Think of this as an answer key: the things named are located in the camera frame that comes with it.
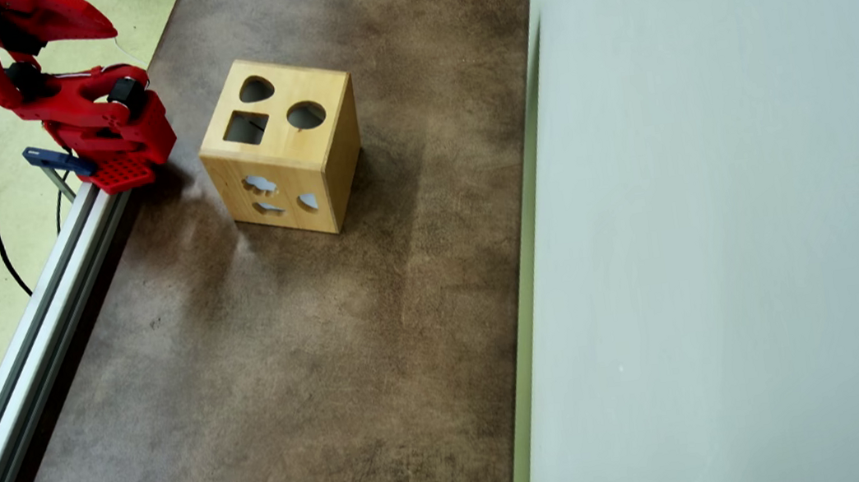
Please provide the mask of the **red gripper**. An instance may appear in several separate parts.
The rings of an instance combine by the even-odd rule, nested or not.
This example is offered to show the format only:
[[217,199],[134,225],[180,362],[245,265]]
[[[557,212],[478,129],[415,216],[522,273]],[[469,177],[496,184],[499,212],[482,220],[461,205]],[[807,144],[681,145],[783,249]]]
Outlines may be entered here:
[[36,55],[44,42],[117,37],[113,23],[86,0],[4,0],[0,45],[12,53]]

